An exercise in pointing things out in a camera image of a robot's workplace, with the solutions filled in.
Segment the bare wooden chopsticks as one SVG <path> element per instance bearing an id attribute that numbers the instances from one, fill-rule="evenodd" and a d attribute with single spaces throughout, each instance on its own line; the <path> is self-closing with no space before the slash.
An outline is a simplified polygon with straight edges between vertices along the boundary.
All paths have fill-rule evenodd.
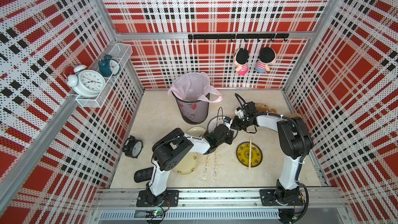
<path id="1" fill-rule="evenodd" d="M 249 137 L 249 160 L 248 160 L 248 170 L 251 170 L 251 157 L 252 157 L 252 137 Z"/>

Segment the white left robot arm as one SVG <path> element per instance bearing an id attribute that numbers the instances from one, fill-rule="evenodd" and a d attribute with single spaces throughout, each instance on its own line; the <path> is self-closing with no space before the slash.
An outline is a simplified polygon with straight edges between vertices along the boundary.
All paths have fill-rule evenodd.
<path id="1" fill-rule="evenodd" d="M 153 172 L 147 184 L 147 199 L 157 205 L 163 201 L 167 189 L 170 170 L 190 152 L 210 154 L 224 144 L 231 144 L 233 132 L 230 124 L 220 124 L 201 138 L 188 135 L 181 128 L 176 128 L 152 146 Z"/>

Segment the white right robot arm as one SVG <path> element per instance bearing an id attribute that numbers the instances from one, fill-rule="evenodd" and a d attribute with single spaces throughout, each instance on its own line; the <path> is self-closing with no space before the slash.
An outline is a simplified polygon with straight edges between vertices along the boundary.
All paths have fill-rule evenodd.
<path id="1" fill-rule="evenodd" d="M 278 132 L 279 144 L 285 154 L 281 176 L 277 180 L 273 198 L 280 205 L 287 205 L 300 196 L 299 175 L 306 156 L 314 147 L 303 120 L 269 112 L 258 112 L 254 102 L 241 104 L 235 110 L 234 130 L 246 131 L 248 127 L 265 127 Z"/>

